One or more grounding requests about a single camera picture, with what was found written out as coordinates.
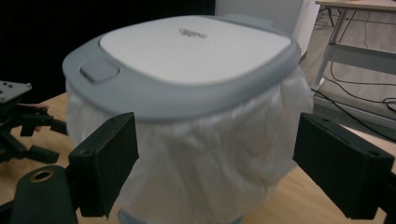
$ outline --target dark wall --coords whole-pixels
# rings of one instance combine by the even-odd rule
[[[123,26],[178,15],[214,15],[215,0],[0,0],[0,80],[32,83],[38,103],[65,92],[62,62],[90,39]]]

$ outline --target trash can lid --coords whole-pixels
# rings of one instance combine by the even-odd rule
[[[67,82],[106,112],[188,119],[241,104],[289,74],[298,44],[272,29],[180,16],[100,35],[64,59]]]

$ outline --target white plastic bag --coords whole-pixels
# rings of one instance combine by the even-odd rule
[[[67,130],[78,145],[114,115],[66,89]],[[140,158],[118,198],[121,209],[149,224],[229,223],[254,211],[296,166],[300,113],[312,109],[297,66],[232,110],[166,123],[135,116]]]

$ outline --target brand logo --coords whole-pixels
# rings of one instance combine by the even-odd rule
[[[178,31],[182,35],[185,35],[185,36],[188,36],[188,37],[199,37],[199,38],[202,38],[202,39],[206,38],[206,35],[204,35],[204,34],[201,34],[201,33],[195,32],[195,31],[191,31],[191,30],[187,30],[187,29],[184,29],[184,28],[181,28]]]

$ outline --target table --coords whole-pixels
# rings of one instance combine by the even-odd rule
[[[65,120],[65,103],[67,94],[56,96],[44,104],[49,106],[49,114],[56,119]],[[50,131],[43,127],[41,132],[32,137],[18,137],[20,128],[12,131],[24,145],[32,144],[53,149],[61,153],[56,164],[66,167],[68,165],[67,155],[73,150],[68,136]],[[396,145],[354,130],[352,132],[362,136],[378,147],[396,155]],[[46,164],[30,160],[11,160],[0,163],[0,204],[13,200],[18,180],[25,174],[46,166]],[[77,211],[80,224],[117,224],[117,212],[120,209],[116,203],[110,213],[109,219],[105,217],[82,217]],[[256,211],[244,217],[242,224],[318,224],[318,223],[370,223],[382,224],[385,213],[380,209],[375,220],[349,220],[331,202],[324,192],[304,173],[296,167],[291,170],[280,182],[270,200],[257,208]]]
[[[317,77],[311,85],[311,89],[317,91],[323,83],[323,73],[329,62],[342,63],[369,69],[377,72],[396,75],[396,53],[376,49],[364,49],[337,43],[337,37],[345,21],[349,10],[365,10],[396,13],[396,1],[393,0],[317,0],[317,4],[324,7],[342,9],[339,21],[329,41],[323,61],[318,70]],[[323,104],[323,98],[317,96],[316,103]],[[374,122],[396,129],[396,120],[384,118],[348,105],[339,104],[361,119],[373,120]]]

